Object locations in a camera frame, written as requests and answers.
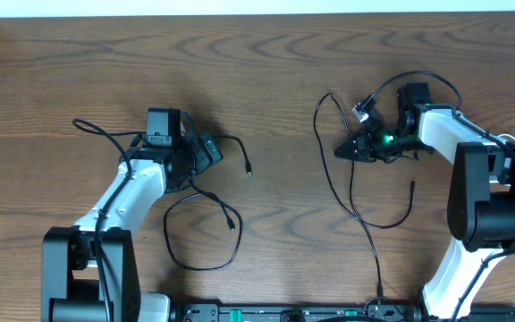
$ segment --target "wooden table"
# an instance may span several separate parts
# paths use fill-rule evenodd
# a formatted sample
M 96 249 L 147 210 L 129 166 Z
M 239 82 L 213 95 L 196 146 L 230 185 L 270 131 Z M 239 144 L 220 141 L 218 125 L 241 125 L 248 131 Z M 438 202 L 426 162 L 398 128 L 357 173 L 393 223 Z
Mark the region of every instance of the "wooden table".
M 188 192 L 155 204 L 134 244 L 143 291 L 224 303 L 367 301 L 375 262 L 359 224 L 329 191 L 313 112 L 332 91 L 358 129 L 352 105 L 416 69 L 456 84 L 473 122 L 515 135 L 515 13 L 0 20 L 0 320 L 38 319 L 43 235 L 86 214 L 116 173 L 114 147 L 76 131 L 71 119 L 143 130 L 151 106 L 189 111 L 200 132 L 240 136 L 254 178 L 228 141 L 224 160 L 197 178 L 244 218 L 240 253 L 223 272 L 183 271 L 168 256 L 162 215 Z M 409 80 L 430 81 L 434 101 L 455 99 L 435 80 Z M 387 123 L 396 122 L 403 83 L 378 98 Z M 350 163 L 332 157 L 345 140 L 332 103 L 318 127 L 346 199 Z M 357 166 L 354 199 L 375 223 L 402 216 L 410 178 L 417 182 L 406 223 L 372 231 L 385 295 L 412 299 L 437 269 L 450 240 L 451 172 L 438 154 Z M 177 208 L 170 229 L 176 252 L 198 265 L 229 256 L 235 237 L 204 200 Z M 476 302 L 515 304 L 515 256 Z

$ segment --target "green terminal block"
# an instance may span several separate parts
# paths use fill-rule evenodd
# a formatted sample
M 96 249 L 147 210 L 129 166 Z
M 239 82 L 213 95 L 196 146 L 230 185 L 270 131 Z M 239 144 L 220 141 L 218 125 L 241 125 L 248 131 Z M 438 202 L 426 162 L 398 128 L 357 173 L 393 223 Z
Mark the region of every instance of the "green terminal block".
M 345 317 L 356 317 L 357 315 L 358 315 L 357 311 L 354 311 L 354 310 L 345 311 Z
M 230 310 L 230 322 L 241 322 L 241 309 Z

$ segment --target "white wall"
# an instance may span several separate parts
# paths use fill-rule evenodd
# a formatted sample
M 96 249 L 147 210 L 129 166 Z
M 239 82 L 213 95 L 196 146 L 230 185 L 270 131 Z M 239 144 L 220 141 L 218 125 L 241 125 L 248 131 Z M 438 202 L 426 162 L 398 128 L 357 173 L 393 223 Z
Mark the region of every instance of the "white wall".
M 0 0 L 0 18 L 515 11 L 515 0 Z

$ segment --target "black cable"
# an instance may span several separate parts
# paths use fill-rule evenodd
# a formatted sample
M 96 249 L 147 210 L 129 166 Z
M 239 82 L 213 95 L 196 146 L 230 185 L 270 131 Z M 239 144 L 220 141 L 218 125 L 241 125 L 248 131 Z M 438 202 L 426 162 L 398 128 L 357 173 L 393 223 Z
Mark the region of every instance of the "black cable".
M 78 125 L 78 123 L 83 123 L 85 124 L 86 126 L 92 128 L 93 130 L 89 130 L 89 129 L 85 129 L 84 127 Z M 144 131 L 126 131 L 126 132 L 115 132 L 115 133 L 110 133 L 110 132 L 107 132 L 103 129 L 101 129 L 100 131 L 97 130 L 97 126 L 92 124 L 92 123 L 88 123 L 87 121 L 84 121 L 84 120 L 81 120 L 81 119 L 74 119 L 72 120 L 72 125 L 74 125 L 74 127 L 76 127 L 77 129 L 81 130 L 81 131 L 84 131 L 86 133 L 90 133 L 90 134 L 95 134 L 95 135 L 105 135 L 104 133 L 110 135 L 110 136 L 126 136 L 126 135 L 141 135 L 141 134 L 145 134 Z
M 373 243 L 373 237 L 371 236 L 371 233 L 368 231 L 367 225 L 362 220 L 359 213 L 357 213 L 357 209 L 355 209 L 355 204 L 353 203 L 353 175 L 355 174 L 355 162 L 350 163 L 350 179 L 349 179 L 349 202 L 350 202 L 350 208 L 353 210 L 353 213 L 355 214 L 357 221 L 365 231 L 365 234 L 368 238 L 368 243 L 371 245 L 371 250 L 373 251 L 373 255 L 375 256 L 375 265 L 376 265 L 376 278 L 377 278 L 377 284 L 376 284 L 376 296 L 383 296 L 383 284 L 381 282 L 381 264 L 379 263 L 379 257 L 376 254 L 376 248 L 375 244 Z
M 181 268 L 184 268 L 184 269 L 189 269 L 189 270 L 192 270 L 192 271 L 198 271 L 198 272 L 199 271 L 216 271 L 216 270 L 224 269 L 224 268 L 230 266 L 230 264 L 235 260 L 236 255 L 238 254 L 238 248 L 240 247 L 240 243 L 241 243 L 241 233 L 243 231 L 243 221 L 241 220 L 240 213 L 235 208 L 233 208 L 232 206 L 230 206 L 230 205 L 226 204 L 225 202 L 221 201 L 218 198 L 218 196 L 216 196 L 214 193 L 206 192 L 206 191 L 203 191 L 200 188 L 198 188 L 194 184 L 194 181 L 193 181 L 193 179 L 190 176 L 188 176 L 188 182 L 189 182 L 189 186 L 192 189 L 194 189 L 197 193 L 195 193 L 193 195 L 189 195 L 188 197 L 186 197 L 184 199 L 180 199 L 180 200 L 176 201 L 176 203 L 171 205 L 168 208 L 168 210 L 166 210 L 165 215 L 164 215 L 164 219 L 163 219 L 163 223 L 164 223 L 163 227 L 164 227 L 164 232 L 165 232 L 166 248 L 168 249 L 168 253 L 170 254 L 170 258 L 172 259 L 174 264 L 176 264 L 178 267 L 181 267 Z M 180 205 L 182 202 L 185 202 L 185 201 L 188 201 L 190 199 L 194 199 L 194 198 L 200 197 L 200 196 L 204 196 L 204 197 L 206 197 L 206 198 L 208 198 L 210 200 L 213 200 L 215 203 L 220 205 L 220 207 L 222 207 L 222 210 L 223 210 L 224 215 L 226 217 L 226 222 L 228 224 L 228 227 L 230 227 L 230 229 L 233 232 L 235 232 L 236 226 L 235 226 L 235 223 L 233 222 L 232 218 L 230 217 L 230 215 L 228 215 L 228 212 L 227 212 L 226 209 L 231 210 L 238 217 L 238 221 L 240 223 L 240 228 L 239 228 L 239 231 L 238 231 L 238 241 L 236 241 L 236 246 L 233 249 L 232 257 L 230 258 L 230 260 L 228 260 L 228 262 L 226 262 L 225 264 L 223 264 L 223 265 L 221 265 L 219 267 L 199 268 L 199 267 L 191 267 L 189 265 L 183 264 L 183 263 L 180 262 L 180 260 L 178 260 L 174 256 L 174 253 L 172 252 L 172 247 L 170 246 L 170 240 L 168 238 L 168 231 L 166 229 L 166 219 L 168 217 L 168 214 L 170 213 L 170 211 L 172 209 L 174 209 L 176 206 Z
M 323 143 L 321 142 L 321 137 L 319 136 L 319 133 L 317 132 L 317 114 L 319 113 L 319 109 L 321 107 L 321 104 L 323 104 L 324 100 L 327 97 L 331 97 L 333 102 L 335 102 L 335 104 L 337 106 L 337 109 L 339 110 L 340 115 L 342 116 L 343 124 L 345 124 L 345 131 L 347 132 L 348 136 L 350 137 L 349 127 L 347 126 L 347 121 L 346 121 L 346 119 L 344 117 L 344 114 L 342 112 L 341 106 L 339 105 L 337 100 L 334 98 L 332 93 L 325 94 L 321 98 L 319 103 L 317 104 L 316 111 L 315 111 L 315 113 L 313 115 L 313 130 L 315 132 L 315 135 L 316 135 L 316 138 L 317 138 L 317 142 L 319 143 L 319 150 L 321 152 L 321 161 L 323 162 L 323 168 L 325 170 L 325 176 L 327 177 L 327 181 L 329 182 L 329 188 L 331 188 L 331 192 L 333 193 L 335 199 L 337 200 L 337 202 L 339 203 L 341 208 L 346 213 L 348 213 L 350 216 L 352 216 L 355 220 L 357 220 L 361 224 L 361 227 L 363 227 L 363 230 L 365 231 L 365 234 L 367 235 L 369 244 L 371 245 L 371 249 L 373 251 L 373 255 L 375 256 L 376 274 L 377 274 L 377 287 L 376 287 L 377 291 L 376 291 L 376 295 L 377 296 L 383 296 L 383 284 L 381 282 L 381 266 L 379 264 L 379 259 L 378 259 L 378 255 L 376 253 L 375 244 L 373 243 L 373 238 L 371 237 L 371 234 L 370 234 L 370 232 L 367 229 L 367 225 L 370 226 L 370 227 L 378 228 L 378 229 L 389 229 L 389 228 L 394 228 L 394 227 L 402 224 L 405 221 L 405 219 L 409 216 L 410 211 L 412 209 L 412 199 L 413 199 L 413 196 L 414 196 L 415 181 L 413 179 L 411 184 L 410 184 L 409 208 L 408 208 L 405 216 L 399 222 L 394 223 L 392 225 L 373 225 L 373 224 L 365 222 L 360 217 L 360 215 L 357 213 L 357 209 L 355 208 L 354 203 L 353 203 L 352 186 L 353 186 L 353 175 L 354 175 L 354 171 L 355 171 L 355 165 L 354 165 L 354 162 L 353 162 L 351 164 L 351 176 L 350 176 L 350 184 L 349 184 L 350 205 L 351 205 L 352 212 L 351 212 L 351 210 L 348 210 L 347 207 L 345 207 L 345 205 L 342 203 L 342 201 L 339 198 L 339 196 L 337 195 L 337 191 L 335 190 L 335 188 L 333 186 L 333 181 L 331 180 L 331 175 L 329 174 L 329 170 L 327 169 L 327 163 L 325 161 L 325 153 L 324 153 L 324 150 L 323 150 Z
M 92 128 L 94 131 L 85 129 L 79 125 L 79 123 L 82 123 L 90 128 Z M 122 188 L 126 185 L 126 183 L 131 179 L 132 174 L 132 165 L 131 161 L 129 159 L 129 156 L 126 154 L 122 146 L 113 138 L 114 135 L 141 135 L 141 132 L 119 132 L 119 133 L 108 133 L 105 130 L 101 129 L 100 127 L 96 126 L 95 124 L 91 122 L 87 122 L 85 120 L 81 119 L 74 119 L 72 120 L 72 125 L 74 125 L 77 129 L 85 131 L 87 133 L 92 133 L 96 135 L 103 135 L 107 139 L 109 139 L 114 146 L 118 149 L 118 151 L 121 153 L 122 158 L 124 159 L 124 163 L 127 167 L 126 175 L 124 176 L 124 179 L 122 180 L 121 184 L 119 184 L 118 187 L 116 187 L 116 190 L 113 192 L 113 194 L 108 198 L 105 205 L 101 207 L 98 210 L 98 217 L 97 217 L 97 224 L 95 225 L 95 232 L 93 235 L 93 242 L 95 244 L 95 258 L 97 260 L 97 269 L 98 269 L 98 281 L 101 285 L 101 290 L 103 293 L 103 297 L 105 298 L 105 313 L 106 313 L 106 321 L 112 322 L 113 321 L 113 315 L 111 313 L 110 309 L 110 295 L 108 293 L 108 285 L 106 282 L 106 274 L 105 274 L 105 268 L 103 264 L 103 249 L 100 247 L 100 231 L 102 228 L 103 221 L 105 220 L 106 214 L 108 213 L 108 209 L 110 208 L 113 201 L 116 199 L 116 196 L 122 191 Z
M 248 177 L 251 178 L 253 176 L 253 172 L 251 171 L 251 163 L 249 162 L 248 152 L 246 152 L 246 148 L 243 146 L 243 142 L 240 140 L 240 138 L 229 134 L 212 135 L 212 137 L 219 139 L 230 139 L 238 142 L 241 148 L 241 152 L 243 153 L 243 158 L 246 161 L 246 173 L 248 174 Z
M 427 75 L 427 76 L 430 76 L 430 77 L 433 77 L 433 78 L 436 78 L 437 80 L 443 82 L 444 84 L 446 84 L 448 87 L 450 87 L 454 93 L 456 93 L 456 95 L 458 96 L 458 105 L 456 105 L 456 109 L 458 110 L 460 108 L 460 106 L 462 105 L 462 95 L 460 94 L 460 92 L 458 91 L 458 89 L 452 85 L 452 83 L 450 83 L 449 81 L 447 81 L 445 78 L 441 77 L 440 75 L 436 74 L 436 73 L 433 73 L 433 72 L 427 72 L 427 71 L 410 71 L 410 72 L 402 72 L 398 75 L 395 75 L 395 76 L 392 76 L 392 78 L 390 78 L 389 80 L 387 80 L 386 82 L 383 83 L 383 85 L 381 85 L 381 87 L 379 87 L 373 94 L 369 95 L 367 98 L 365 98 L 361 103 L 360 103 L 360 108 L 363 109 L 363 107 L 369 102 L 371 101 L 372 99 L 374 99 L 385 87 L 387 87 L 387 85 L 389 85 L 390 83 L 392 83 L 393 81 L 396 81 L 398 80 L 399 78 L 401 77 L 405 77 L 405 76 L 409 76 L 409 75 L 414 75 L 414 74 L 421 74 L 421 75 Z
M 165 193 L 178 193 L 178 192 L 182 192 L 182 191 L 186 191 L 188 189 L 190 189 L 192 186 L 190 186 L 189 184 L 183 186 L 183 187 L 180 187 L 178 189 L 176 189 L 175 191 L 169 191 L 168 189 L 166 189 L 166 192 Z
M 394 161 L 400 159 L 400 158 L 407 158 L 409 160 L 412 160 L 412 161 L 417 161 L 417 159 L 415 159 L 414 157 L 407 157 L 407 156 L 404 156 L 404 155 L 400 155 L 400 156 L 397 156 L 397 157 L 393 157 L 393 158 L 386 158 L 385 160 L 383 160 L 383 162 L 385 162 L 386 164 L 391 164 L 393 163 Z
M 144 139 L 144 134 L 137 134 L 134 139 L 132 139 L 131 142 L 131 148 L 135 148 L 139 145 L 139 143 L 142 142 L 142 139 Z

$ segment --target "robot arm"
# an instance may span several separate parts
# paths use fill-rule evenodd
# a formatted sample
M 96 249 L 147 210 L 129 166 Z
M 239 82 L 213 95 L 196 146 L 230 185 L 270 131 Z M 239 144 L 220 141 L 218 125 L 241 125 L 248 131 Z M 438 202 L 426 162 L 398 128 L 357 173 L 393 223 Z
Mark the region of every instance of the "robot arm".
M 456 309 L 457 318 L 465 317 L 480 286 L 505 256 L 491 260 L 476 277 L 479 268 L 487 258 L 515 247 L 515 164 L 460 111 L 457 120 L 454 106 L 433 104 L 424 82 L 399 89 L 396 127 L 383 128 L 374 100 L 363 103 L 353 113 L 366 126 L 335 150 L 336 157 L 389 163 L 408 151 L 418 159 L 417 151 L 425 150 L 438 151 L 453 164 L 447 207 L 452 239 L 436 274 L 421 290 L 421 306 L 424 317 L 452 318 Z M 515 152 L 515 142 L 496 139 Z M 491 183 L 510 190 L 491 192 Z
M 180 321 L 180 310 L 166 295 L 140 292 L 132 240 L 165 192 L 179 190 L 188 176 L 217 163 L 222 154 L 209 134 L 196 137 L 193 130 L 184 130 L 179 110 L 150 108 L 147 131 L 140 138 L 142 147 L 136 142 L 126 152 L 131 174 L 128 164 L 120 162 L 113 183 L 85 216 L 72 227 L 53 227 L 46 234 L 42 321 L 105 321 L 106 300 L 99 291 L 103 284 L 113 321 Z M 97 267 L 94 235 L 103 209 L 99 249 L 105 275 L 99 281 L 75 279 L 73 270 Z
M 106 213 L 102 231 L 118 227 L 131 232 L 132 238 L 136 234 L 152 205 L 160 199 L 166 191 L 166 171 L 163 165 L 153 160 L 131 160 L 131 180 L 124 185 L 122 191 L 114 200 Z M 125 163 L 118 166 L 118 174 L 113 183 L 97 204 L 81 219 L 75 222 L 82 232 L 94 232 L 97 224 L 98 210 L 113 195 L 121 184 L 128 169 Z

